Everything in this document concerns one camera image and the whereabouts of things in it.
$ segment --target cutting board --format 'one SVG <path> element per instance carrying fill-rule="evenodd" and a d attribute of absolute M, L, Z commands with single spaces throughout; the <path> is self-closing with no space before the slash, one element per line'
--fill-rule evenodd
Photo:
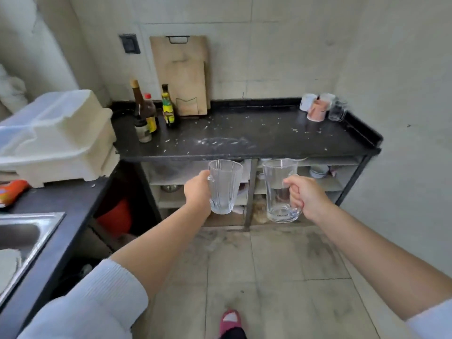
<path fill-rule="evenodd" d="M 167 75 L 168 63 L 188 60 L 204 62 L 207 109 L 210 109 L 211 79 L 206 36 L 151 36 L 149 40 L 157 77 L 161 85 L 170 84 Z"/>
<path fill-rule="evenodd" d="M 207 114 L 204 61 L 186 60 L 168 62 L 165 66 L 169 94 L 178 114 Z"/>

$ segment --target sink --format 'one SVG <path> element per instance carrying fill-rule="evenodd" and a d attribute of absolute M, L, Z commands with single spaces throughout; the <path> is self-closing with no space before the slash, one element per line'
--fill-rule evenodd
<path fill-rule="evenodd" d="M 22 264 L 0 295 L 0 306 L 63 219 L 64 213 L 0 214 L 0 250 L 20 251 Z"/>

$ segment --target ribbed glass mug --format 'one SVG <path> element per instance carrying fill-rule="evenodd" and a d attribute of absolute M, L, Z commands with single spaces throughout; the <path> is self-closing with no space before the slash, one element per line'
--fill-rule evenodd
<path fill-rule="evenodd" d="M 297 174 L 298 163 L 292 159 L 272 159 L 263 162 L 267 187 L 267 216 L 274 222 L 292 222 L 302 212 L 290 204 L 289 186 L 283 180 Z"/>
<path fill-rule="evenodd" d="M 227 159 L 209 163 L 210 207 L 214 213 L 228 214 L 232 211 L 239 193 L 243 165 Z"/>

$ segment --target sweater sleeve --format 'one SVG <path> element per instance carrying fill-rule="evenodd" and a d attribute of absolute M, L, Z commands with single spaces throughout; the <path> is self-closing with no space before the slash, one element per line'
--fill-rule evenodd
<path fill-rule="evenodd" d="M 131 338 L 130 328 L 147 305 L 138 279 L 106 259 L 66 296 L 46 304 L 19 339 Z"/>
<path fill-rule="evenodd" d="M 406 324 L 422 339 L 452 338 L 452 299 L 417 314 Z"/>

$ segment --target pink slipper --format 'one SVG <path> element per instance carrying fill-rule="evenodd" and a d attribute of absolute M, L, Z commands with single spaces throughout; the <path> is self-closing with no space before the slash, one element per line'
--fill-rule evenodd
<path fill-rule="evenodd" d="M 220 322 L 220 336 L 222 336 L 227 330 L 234 327 L 242 327 L 242 321 L 238 311 L 230 310 L 223 314 Z"/>

